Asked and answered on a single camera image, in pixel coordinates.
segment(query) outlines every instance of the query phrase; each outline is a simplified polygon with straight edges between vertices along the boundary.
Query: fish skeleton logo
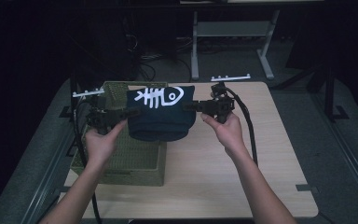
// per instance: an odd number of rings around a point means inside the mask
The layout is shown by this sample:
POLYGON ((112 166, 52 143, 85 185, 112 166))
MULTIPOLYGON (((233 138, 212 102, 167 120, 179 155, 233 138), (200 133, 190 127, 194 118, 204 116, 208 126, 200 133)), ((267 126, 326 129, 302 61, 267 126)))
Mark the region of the fish skeleton logo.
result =
POLYGON ((135 101, 139 101, 140 99, 144 98, 144 104, 147 105, 147 101, 150 100, 149 102, 149 107, 153 108, 153 106, 155 108, 158 108, 159 106, 159 99, 161 101, 161 105, 162 106, 166 106, 166 105, 175 105, 176 103, 178 103, 178 101, 180 99, 182 99, 183 95, 185 94, 184 91, 180 88, 180 87, 173 87, 177 90, 179 90, 179 95, 176 96, 176 94, 174 92, 171 92, 168 95, 168 98, 170 98, 170 100, 172 100, 171 102, 166 102, 164 99, 164 93, 166 91, 165 88, 162 88, 161 90, 159 89, 153 89, 153 88, 145 88, 145 92, 141 92, 141 91, 137 91, 138 96, 135 97, 135 101))

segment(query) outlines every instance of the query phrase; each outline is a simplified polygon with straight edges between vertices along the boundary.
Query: person's left hand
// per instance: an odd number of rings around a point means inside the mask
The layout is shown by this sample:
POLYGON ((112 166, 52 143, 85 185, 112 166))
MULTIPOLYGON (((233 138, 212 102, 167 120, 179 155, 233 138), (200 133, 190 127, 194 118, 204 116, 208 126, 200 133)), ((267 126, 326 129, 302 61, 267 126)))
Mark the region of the person's left hand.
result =
POLYGON ((126 126, 127 120, 118 123, 107 135, 101 135, 96 129, 86 133, 86 149, 89 153, 88 164, 105 166, 116 149, 116 140, 126 126))

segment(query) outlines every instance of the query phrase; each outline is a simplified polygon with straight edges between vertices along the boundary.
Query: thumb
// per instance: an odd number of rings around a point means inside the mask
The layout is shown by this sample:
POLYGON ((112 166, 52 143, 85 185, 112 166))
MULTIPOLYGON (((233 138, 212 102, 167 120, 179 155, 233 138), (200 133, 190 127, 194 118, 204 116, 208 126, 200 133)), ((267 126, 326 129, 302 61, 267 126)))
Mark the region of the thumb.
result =
POLYGON ((203 120, 205 123, 209 124, 209 126, 211 126, 215 131, 216 131, 217 127, 218 127, 219 125, 221 125, 221 123, 217 122, 214 118, 212 118, 212 117, 209 116, 209 115, 201 114, 200 116, 201 116, 202 120, 203 120))
POLYGON ((124 129, 124 127, 126 126, 126 124, 127 124, 127 120, 126 120, 126 119, 124 119, 124 120, 122 120, 121 122, 119 122, 119 123, 109 132, 109 134, 107 135, 107 137, 108 137, 110 140, 114 141, 114 140, 117 138, 117 136, 120 134, 121 130, 124 129))

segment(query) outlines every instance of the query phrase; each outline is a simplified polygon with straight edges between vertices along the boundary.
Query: forearm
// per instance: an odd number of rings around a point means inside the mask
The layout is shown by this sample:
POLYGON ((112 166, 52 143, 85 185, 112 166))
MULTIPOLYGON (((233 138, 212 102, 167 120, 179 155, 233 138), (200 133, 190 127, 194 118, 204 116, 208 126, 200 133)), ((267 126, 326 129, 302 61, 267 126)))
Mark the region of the forearm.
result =
POLYGON ((61 201, 40 223, 79 223, 102 173, 101 165, 89 163, 61 201))
POLYGON ((244 147, 237 151, 243 153, 237 153, 231 158, 238 170, 255 223, 296 223, 289 210, 272 191, 247 149, 244 147))

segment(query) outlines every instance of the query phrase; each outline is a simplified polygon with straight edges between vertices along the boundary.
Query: wooden table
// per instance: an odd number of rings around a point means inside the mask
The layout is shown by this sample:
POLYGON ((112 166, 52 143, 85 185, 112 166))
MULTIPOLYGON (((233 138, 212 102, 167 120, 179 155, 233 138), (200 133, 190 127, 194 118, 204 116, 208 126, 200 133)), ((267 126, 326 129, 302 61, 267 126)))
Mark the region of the wooden table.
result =
MULTIPOLYGON (((210 99, 213 83, 194 85, 194 99, 210 99)), ((226 83, 248 106, 255 128, 259 167, 295 217, 314 217, 318 208, 307 185, 280 115, 262 82, 226 83)), ((243 137, 251 150, 246 121, 239 108, 243 137)), ((163 187, 99 185, 96 195, 102 218, 236 218, 252 217, 235 166, 211 127, 197 115, 189 135, 167 145, 163 187)), ((70 171, 65 186, 77 175, 70 171)), ((91 204, 84 218, 94 218, 91 204)))

